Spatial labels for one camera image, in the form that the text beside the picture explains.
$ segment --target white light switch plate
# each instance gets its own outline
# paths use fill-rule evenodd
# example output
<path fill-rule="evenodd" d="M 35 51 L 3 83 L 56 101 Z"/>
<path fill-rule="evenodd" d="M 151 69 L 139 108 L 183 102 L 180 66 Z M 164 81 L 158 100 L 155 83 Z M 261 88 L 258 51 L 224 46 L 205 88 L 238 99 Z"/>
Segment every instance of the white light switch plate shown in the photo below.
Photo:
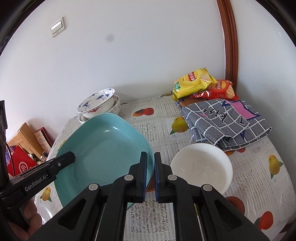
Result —
<path fill-rule="evenodd" d="M 57 34 L 62 32 L 65 29 L 64 18 L 61 17 L 58 21 L 56 21 L 53 25 L 50 26 L 50 32 L 52 37 L 54 38 Z"/>

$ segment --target metal screw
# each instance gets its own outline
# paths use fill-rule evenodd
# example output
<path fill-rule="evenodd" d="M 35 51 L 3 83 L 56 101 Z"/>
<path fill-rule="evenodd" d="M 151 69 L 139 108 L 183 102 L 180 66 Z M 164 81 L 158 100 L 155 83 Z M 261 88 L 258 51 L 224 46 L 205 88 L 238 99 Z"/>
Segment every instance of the metal screw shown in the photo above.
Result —
<path fill-rule="evenodd" d="M 93 183 L 93 184 L 89 185 L 89 190 L 94 191 L 94 190 L 97 190 L 97 189 L 98 189 L 97 184 Z"/>
<path fill-rule="evenodd" d="M 203 187 L 202 187 L 205 191 L 207 191 L 207 192 L 210 192 L 210 191 L 212 191 L 212 186 L 211 185 L 209 185 L 209 184 L 206 184 L 206 185 L 203 185 Z"/>
<path fill-rule="evenodd" d="M 170 181 L 176 181 L 176 180 L 177 180 L 177 176 L 174 175 L 174 174 L 171 174 L 171 175 L 168 175 L 168 179 L 169 179 Z"/>
<path fill-rule="evenodd" d="M 126 181 L 131 181 L 131 180 L 133 180 L 133 175 L 125 175 L 124 176 L 124 179 L 126 180 Z"/>

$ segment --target gray checkered cloth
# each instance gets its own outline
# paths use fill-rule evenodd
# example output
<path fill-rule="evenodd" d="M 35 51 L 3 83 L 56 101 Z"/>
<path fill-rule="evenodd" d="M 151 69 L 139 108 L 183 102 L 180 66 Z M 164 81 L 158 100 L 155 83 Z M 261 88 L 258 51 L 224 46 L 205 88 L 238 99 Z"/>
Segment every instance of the gray checkered cloth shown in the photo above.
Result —
<path fill-rule="evenodd" d="M 244 100 L 206 100 L 181 107 L 196 142 L 216 145 L 223 151 L 246 147 L 271 131 L 270 124 Z"/>

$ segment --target white wall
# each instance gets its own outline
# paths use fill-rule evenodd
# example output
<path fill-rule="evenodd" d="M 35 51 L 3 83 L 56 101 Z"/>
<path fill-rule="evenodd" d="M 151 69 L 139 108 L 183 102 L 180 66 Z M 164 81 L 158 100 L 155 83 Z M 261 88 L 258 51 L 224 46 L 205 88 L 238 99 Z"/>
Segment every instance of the white wall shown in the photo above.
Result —
<path fill-rule="evenodd" d="M 52 38 L 49 27 L 62 16 L 66 29 Z M 126 102 L 168 93 L 198 68 L 224 78 L 224 58 L 215 0 L 47 0 L 0 56 L 7 138 L 25 121 L 56 137 L 103 88 Z"/>
<path fill-rule="evenodd" d="M 255 0 L 232 0 L 239 42 L 237 92 L 272 125 L 269 138 L 296 187 L 296 48 Z"/>

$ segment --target human hand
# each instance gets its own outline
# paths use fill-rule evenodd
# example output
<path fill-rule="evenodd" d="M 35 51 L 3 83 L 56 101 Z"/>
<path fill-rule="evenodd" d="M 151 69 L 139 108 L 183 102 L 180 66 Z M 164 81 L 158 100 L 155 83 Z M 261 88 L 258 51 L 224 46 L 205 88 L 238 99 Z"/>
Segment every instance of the human hand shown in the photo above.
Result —
<path fill-rule="evenodd" d="M 37 207 L 32 199 L 30 199 L 24 207 L 24 216 L 29 220 L 29 229 L 27 232 L 15 223 L 8 222 L 8 224 L 16 236 L 22 240 L 27 240 L 37 229 L 42 226 L 42 218 L 37 213 Z"/>

